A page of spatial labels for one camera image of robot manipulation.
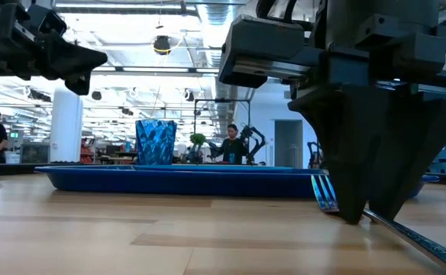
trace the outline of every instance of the blue plastic tray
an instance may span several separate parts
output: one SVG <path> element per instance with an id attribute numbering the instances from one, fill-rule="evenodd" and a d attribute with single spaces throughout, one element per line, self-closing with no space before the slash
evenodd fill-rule
<path id="1" fill-rule="evenodd" d="M 65 191 L 314 198 L 321 170 L 215 165 L 38 167 Z M 416 196 L 423 183 L 412 196 Z"/>

